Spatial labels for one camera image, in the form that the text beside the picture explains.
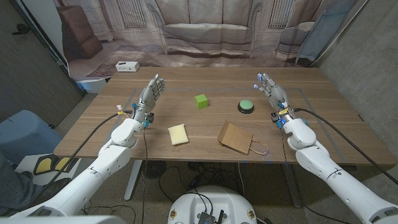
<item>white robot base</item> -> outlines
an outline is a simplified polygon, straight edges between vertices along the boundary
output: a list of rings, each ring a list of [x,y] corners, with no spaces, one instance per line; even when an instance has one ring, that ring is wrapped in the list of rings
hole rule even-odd
[[[208,197],[213,204],[213,213],[209,217],[214,217],[213,221],[218,221],[221,210],[224,211],[222,224],[257,224],[256,214],[252,205],[240,194],[226,187],[220,186],[202,186],[197,188],[198,193]],[[191,224],[191,223],[210,223],[200,217],[205,211],[211,213],[211,204],[209,200],[203,196],[203,203],[195,190],[189,191],[187,194],[179,197],[172,205],[168,224]]]

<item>paper bag handle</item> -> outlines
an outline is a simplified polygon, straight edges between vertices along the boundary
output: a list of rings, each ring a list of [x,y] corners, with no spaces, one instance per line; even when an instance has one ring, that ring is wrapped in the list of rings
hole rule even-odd
[[[261,155],[261,156],[265,156],[266,154],[268,154],[268,152],[269,152],[269,146],[268,146],[266,143],[264,143],[264,142],[262,142],[262,141],[253,140],[253,139],[252,139],[251,141],[252,141],[252,142],[259,143],[259,144],[262,144],[263,146],[265,146],[265,147],[267,148],[267,151],[266,151],[266,152],[257,152],[256,150],[254,150],[254,149],[252,149],[252,148],[249,147],[250,150],[252,150],[253,152],[255,152],[255,153],[257,153],[257,154],[259,154],[259,155]]]

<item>sticker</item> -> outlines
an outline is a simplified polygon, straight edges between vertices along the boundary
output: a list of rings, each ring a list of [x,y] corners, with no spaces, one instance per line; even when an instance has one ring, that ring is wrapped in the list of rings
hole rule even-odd
[[[284,110],[282,110],[281,112],[279,112],[279,114],[282,115],[282,114],[286,113],[288,110],[289,110],[289,109],[284,109]]]

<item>green cube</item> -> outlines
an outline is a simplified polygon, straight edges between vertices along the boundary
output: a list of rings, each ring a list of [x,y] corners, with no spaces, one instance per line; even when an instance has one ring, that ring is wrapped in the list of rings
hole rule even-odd
[[[195,103],[197,104],[198,109],[203,109],[208,106],[207,98],[204,94],[195,96]]]

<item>table leg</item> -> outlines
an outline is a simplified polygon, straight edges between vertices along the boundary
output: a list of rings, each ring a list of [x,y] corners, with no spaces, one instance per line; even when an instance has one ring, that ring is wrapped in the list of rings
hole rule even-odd
[[[136,161],[134,161],[134,163],[132,165],[129,182],[127,183],[127,187],[126,187],[126,193],[124,193],[124,199],[126,201],[130,200],[132,197],[132,192],[134,191],[134,188],[136,187],[136,184],[137,184],[141,164],[142,164],[142,160],[136,160]]]
[[[290,164],[282,164],[282,170],[284,171],[287,185],[289,187],[289,192],[290,196],[292,197],[293,206],[295,208],[301,208],[302,204],[300,201],[299,190],[297,189],[297,184],[293,173],[293,167]]]

